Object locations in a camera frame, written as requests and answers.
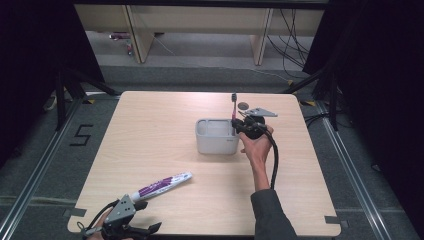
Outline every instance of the hand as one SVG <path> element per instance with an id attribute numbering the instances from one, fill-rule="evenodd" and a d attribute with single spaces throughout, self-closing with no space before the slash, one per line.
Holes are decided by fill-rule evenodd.
<path id="1" fill-rule="evenodd" d="M 272 134 L 274 129 L 267 125 L 268 131 Z M 246 153 L 252 166 L 253 179 L 255 181 L 255 190 L 269 189 L 268 177 L 266 174 L 266 159 L 269 150 L 272 147 L 268 137 L 263 134 L 258 139 L 250 139 L 243 132 L 240 133 L 240 139 L 243 142 L 244 149 L 242 153 Z"/>
<path id="2" fill-rule="evenodd" d="M 109 213 L 112 211 L 112 209 L 108 210 L 107 212 L 103 213 L 103 215 L 100 217 L 100 219 L 97 221 L 97 223 L 94 225 L 93 228 L 96 227 L 101 227 L 103 226 L 103 223 L 105 222 L 107 216 L 109 215 Z M 91 237 L 89 237 L 87 240 L 104 240 L 102 237 L 102 233 L 101 232 L 95 232 L 93 235 L 91 235 Z"/>

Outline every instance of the wooden table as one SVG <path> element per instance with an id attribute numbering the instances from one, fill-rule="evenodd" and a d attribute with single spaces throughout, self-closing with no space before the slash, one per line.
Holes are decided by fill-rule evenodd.
<path id="1" fill-rule="evenodd" d="M 337 236 L 339 224 L 327 224 L 336 213 L 293 95 L 239 93 L 238 102 L 278 114 L 266 118 L 280 155 L 275 184 L 282 207 L 299 236 Z M 197 151 L 195 124 L 201 118 L 231 118 L 230 93 L 125 92 L 116 107 L 72 216 L 87 226 L 107 203 L 162 178 L 190 171 L 193 178 L 148 200 L 131 226 L 163 222 L 157 234 L 253 235 L 254 192 L 245 154 L 204 155 Z M 267 162 L 273 168 L 273 151 Z"/>

